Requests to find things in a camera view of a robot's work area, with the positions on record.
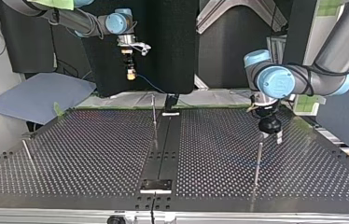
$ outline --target black metal bracket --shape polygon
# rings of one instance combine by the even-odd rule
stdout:
[[[172,183],[170,179],[148,180],[145,179],[140,187],[142,194],[171,194]]]
[[[179,110],[173,109],[174,105],[177,105],[179,94],[167,94],[165,100],[165,107],[163,108],[163,116],[179,116]]]

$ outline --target metal plate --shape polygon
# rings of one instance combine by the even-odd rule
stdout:
[[[153,138],[151,110],[73,111],[29,142],[33,161],[22,149],[0,163],[0,197],[15,199],[10,206],[134,209]]]
[[[258,121],[244,109],[182,110],[171,208],[349,213],[349,158],[290,112],[279,119],[284,143],[266,139],[255,188]]]

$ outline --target green tape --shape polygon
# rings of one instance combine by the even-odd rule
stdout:
[[[317,10],[317,16],[336,16],[338,7],[342,5],[342,0],[321,0],[319,9]]]
[[[64,115],[64,112],[61,110],[57,102],[53,103],[53,110],[55,110],[56,116],[58,117],[61,117]]]
[[[318,96],[300,95],[295,106],[295,112],[312,113],[314,104],[319,102]]]
[[[177,109],[187,109],[187,108],[248,108],[249,104],[241,104],[241,105],[175,105],[174,108]],[[76,108],[79,109],[117,109],[117,110],[146,110],[152,109],[152,106],[78,106]],[[156,109],[163,109],[163,106],[157,106]]]
[[[75,9],[74,0],[27,0],[28,2],[35,2],[47,7],[56,7],[61,9]]]

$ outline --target vertical pin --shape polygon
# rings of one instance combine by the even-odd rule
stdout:
[[[156,108],[155,108],[155,95],[151,95],[151,105],[152,105],[152,116],[153,116],[153,123],[154,127],[157,128],[157,113],[156,113]]]
[[[280,144],[283,143],[283,138],[282,137],[283,137],[283,130],[276,134],[277,145],[280,145]]]
[[[24,148],[25,148],[25,150],[26,150],[27,158],[28,158],[29,160],[32,160],[33,157],[32,157],[32,154],[30,153],[29,147],[27,146],[26,140],[25,140],[25,139],[22,139],[22,143],[23,143],[23,146],[24,146]]]
[[[262,147],[263,146],[264,146],[264,144],[262,143],[262,141],[258,143],[256,176],[254,178],[254,185],[255,185],[255,187],[258,185],[259,166],[261,165]]]

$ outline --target metal rod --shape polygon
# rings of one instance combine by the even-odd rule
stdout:
[[[261,164],[261,156],[262,156],[262,147],[264,144],[262,142],[258,143],[258,152],[257,152],[257,165],[256,165],[256,175],[254,178],[254,186],[258,186],[258,176],[259,176],[259,166]]]
[[[151,105],[152,105],[152,117],[154,119],[154,127],[157,128],[157,113],[156,113],[156,108],[155,108],[155,95],[151,95]]]
[[[26,150],[27,158],[28,158],[29,160],[32,160],[33,157],[32,157],[32,154],[30,153],[29,147],[27,146],[26,140],[25,140],[25,139],[22,139],[22,143],[23,143],[23,146],[24,146],[24,148],[25,148],[25,150]]]

